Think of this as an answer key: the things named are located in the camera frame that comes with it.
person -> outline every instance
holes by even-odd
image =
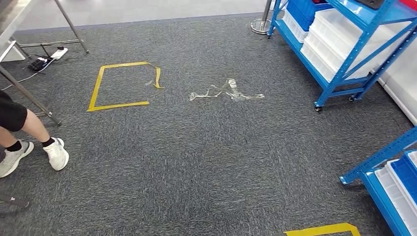
[[[29,109],[14,102],[4,91],[0,91],[0,145],[5,148],[5,157],[0,163],[0,178],[11,174],[20,159],[34,147],[32,142],[17,140],[11,132],[23,130],[42,143],[49,163],[56,171],[68,163],[69,155],[60,138],[51,137],[40,119]]]

yellow tape square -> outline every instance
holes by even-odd
[[[103,74],[105,69],[116,68],[116,67],[124,67],[124,66],[136,66],[136,65],[151,65],[155,68],[156,76],[155,76],[155,83],[153,84],[156,88],[162,89],[159,85],[159,77],[161,75],[161,68],[156,67],[149,62],[140,61],[140,62],[133,62],[133,63],[124,63],[124,64],[114,64],[114,65],[104,65],[100,67],[100,71],[98,72],[97,80],[95,81],[94,90],[92,92],[89,108],[87,109],[88,112],[94,112],[104,109],[111,109],[117,107],[130,107],[130,106],[138,106],[138,105],[148,105],[148,101],[143,102],[133,102],[133,103],[123,103],[123,104],[114,104],[114,105],[107,105],[107,106],[95,106],[95,102],[97,100],[98,91],[100,89],[101,80],[103,79]]]

black shorts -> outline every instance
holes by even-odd
[[[28,111],[13,100],[5,92],[0,90],[0,126],[16,132],[23,128]]]

blue plastic bin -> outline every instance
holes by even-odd
[[[290,0],[287,10],[304,31],[308,31],[314,21],[316,11],[333,8],[329,3],[315,4],[312,0]]]
[[[408,156],[410,152],[412,151],[406,151],[398,161],[392,162],[391,166],[417,203],[417,168]]]

electrical cord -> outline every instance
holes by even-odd
[[[44,69],[46,69],[53,61],[55,61],[55,58],[54,59],[52,59],[43,69],[41,69],[41,70],[39,70],[38,72],[36,72],[36,73],[34,73],[33,75],[31,75],[31,76],[29,76],[29,77],[27,77],[27,78],[25,78],[25,79],[22,79],[22,80],[19,80],[18,82],[20,83],[20,82],[23,82],[23,81],[26,81],[26,80],[28,80],[28,79],[30,79],[30,78],[32,78],[33,76],[35,76],[35,75],[37,75],[37,74],[39,74],[40,72],[42,72]],[[7,87],[5,87],[5,88],[3,88],[1,91],[4,91],[4,90],[6,90],[6,89],[8,89],[8,88],[10,88],[10,87],[12,87],[13,85],[9,85],[9,86],[7,86]]]

